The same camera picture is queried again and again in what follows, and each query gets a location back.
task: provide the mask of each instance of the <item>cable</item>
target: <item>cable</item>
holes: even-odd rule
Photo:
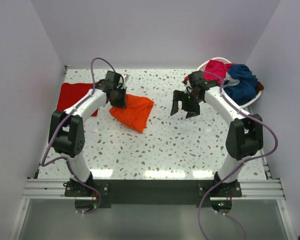
[[[207,233],[205,232],[204,228],[202,227],[202,223],[201,223],[201,214],[200,214],[200,213],[201,213],[201,207],[202,207],[202,205],[203,205],[203,203],[204,203],[204,201],[205,201],[205,198],[208,196],[208,194],[209,194],[212,190],[214,190],[216,187],[218,187],[219,185],[221,185],[225,180],[227,180],[227,179],[228,179],[229,177],[231,177],[236,171],[238,171],[241,167],[243,167],[243,166],[245,165],[245,163],[250,162],[250,161],[255,160],[255,159],[259,159],[259,158],[263,158],[263,157],[269,156],[269,155],[271,155],[274,151],[276,151],[277,148],[278,148],[278,138],[277,138],[275,132],[274,132],[267,124],[263,123],[262,121],[260,121],[260,120],[258,120],[258,119],[256,119],[256,118],[254,118],[254,117],[252,117],[252,116],[250,116],[250,115],[247,115],[247,114],[241,112],[240,109],[238,109],[234,104],[232,104],[232,102],[230,102],[230,101],[227,99],[227,97],[225,96],[226,93],[223,92],[223,86],[224,86],[225,81],[224,81],[220,76],[218,76],[217,74],[214,74],[214,73],[212,73],[212,72],[209,72],[209,71],[202,71],[202,72],[205,73],[205,74],[211,74],[211,75],[217,77],[218,79],[220,79],[220,80],[221,80],[221,85],[220,85],[220,88],[219,88],[219,89],[220,89],[220,93],[221,93],[221,95],[222,95],[222,98],[223,98],[223,99],[230,105],[230,107],[232,107],[236,112],[240,113],[242,116],[244,116],[244,117],[246,117],[246,118],[249,118],[249,119],[255,121],[255,122],[258,123],[258,124],[261,124],[261,125],[264,126],[266,129],[268,129],[269,132],[273,135],[273,138],[274,138],[274,141],[275,141],[274,147],[273,147],[273,149],[272,149],[271,151],[269,151],[268,153],[259,155],[259,156],[250,157],[250,158],[248,158],[248,159],[242,161],[242,162],[241,162],[241,163],[240,163],[240,164],[239,164],[232,172],[230,172],[224,179],[222,179],[221,181],[219,181],[216,185],[212,186],[212,187],[204,194],[204,196],[203,196],[203,198],[202,198],[202,200],[201,200],[201,202],[200,202],[200,204],[199,204],[198,214],[197,214],[197,219],[198,219],[199,228],[200,228],[200,230],[201,230],[203,236],[206,238],[206,240],[210,240],[210,238],[208,237],[208,235],[207,235]],[[232,219],[233,221],[235,221],[235,222],[240,226],[240,228],[241,228],[242,231],[243,231],[244,240],[247,240],[247,231],[246,231],[245,227],[244,227],[238,220],[236,220],[233,216],[230,216],[230,215],[228,215],[228,214],[221,213],[221,212],[217,212],[217,213],[219,213],[219,214],[221,214],[221,215],[223,215],[223,216],[226,216],[226,217]]]
[[[92,93],[91,93],[92,95],[95,93],[95,90],[96,90],[96,80],[95,80],[94,68],[93,68],[95,60],[102,60],[102,61],[104,61],[105,63],[107,63],[107,64],[110,66],[110,68],[112,68],[112,70],[113,70],[114,72],[116,72],[116,70],[115,70],[114,67],[110,64],[110,62],[108,62],[107,60],[103,59],[102,57],[95,57],[94,59],[92,59],[91,65],[90,65],[91,76],[92,76],[92,82],[93,82]]]
[[[104,62],[106,62],[114,72],[116,72],[116,70],[114,69],[114,67],[105,59],[101,58],[101,57],[96,57],[94,58],[92,61],[91,61],[91,65],[90,65],[90,69],[91,69],[91,76],[92,76],[92,82],[93,82],[93,85],[92,85],[92,92],[91,92],[91,95],[89,96],[86,96],[84,99],[82,99],[76,106],[73,107],[73,109],[65,116],[65,118],[58,124],[58,126],[56,127],[50,141],[49,141],[49,144],[48,144],[48,147],[46,148],[44,154],[43,154],[43,158],[42,158],[42,161],[41,161],[41,166],[42,167],[46,167],[48,166],[49,164],[52,164],[54,163],[55,161],[57,160],[60,160],[60,159],[63,159],[63,160],[66,160],[66,165],[68,167],[68,170],[70,172],[70,174],[84,187],[94,191],[96,193],[96,196],[98,196],[99,198],[99,201],[98,201],[98,204],[95,208],[93,208],[92,210],[88,210],[88,211],[84,211],[83,213],[84,214],[87,214],[87,213],[92,213],[96,210],[96,208],[98,208],[101,204],[101,194],[98,190],[96,190],[95,188],[91,187],[91,186],[88,186],[87,184],[85,184],[83,181],[81,181],[74,173],[74,171],[71,169],[71,166],[69,164],[69,159],[67,157],[64,157],[64,156],[59,156],[59,157],[56,157],[54,159],[52,159],[51,161],[48,161],[46,163],[46,160],[47,160],[47,156],[49,154],[49,151],[57,137],[57,134],[59,132],[59,130],[62,128],[62,126],[65,124],[65,122],[72,116],[72,114],[76,111],[77,108],[79,108],[84,102],[86,102],[89,98],[92,97],[92,95],[95,93],[95,90],[96,90],[96,80],[95,80],[95,75],[94,75],[94,69],[93,69],[93,65],[94,65],[94,61],[95,60],[102,60]]]

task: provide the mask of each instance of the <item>white wall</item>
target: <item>white wall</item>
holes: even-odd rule
[[[121,68],[244,63],[280,0],[32,0],[64,65]]]
[[[278,135],[278,150],[267,160],[300,235],[300,0],[281,0],[247,64],[265,87],[253,111]],[[270,150],[269,134],[264,142]]]
[[[0,0],[0,240],[42,154],[63,66],[29,0]]]

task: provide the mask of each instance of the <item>gray floor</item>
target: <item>gray floor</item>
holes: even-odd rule
[[[74,200],[32,200],[20,240],[197,240],[204,239],[197,208],[187,205],[113,205],[82,216]],[[236,200],[230,212],[247,230],[249,240],[286,240],[275,200]],[[243,240],[232,220],[201,211],[211,240]]]

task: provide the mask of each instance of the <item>black motor joint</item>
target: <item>black motor joint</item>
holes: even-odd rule
[[[121,74],[108,71],[105,78],[96,83],[95,88],[106,93],[106,99],[113,107],[126,108],[126,89],[120,83],[121,78],[124,79]]]
[[[188,76],[190,86],[192,88],[191,97],[193,102],[200,103],[205,100],[205,80],[201,71],[194,71]]]

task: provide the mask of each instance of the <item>orange cloth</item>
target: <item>orange cloth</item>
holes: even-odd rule
[[[139,133],[144,131],[147,120],[154,106],[154,101],[144,96],[125,95],[126,108],[113,107],[110,114],[123,125]]]

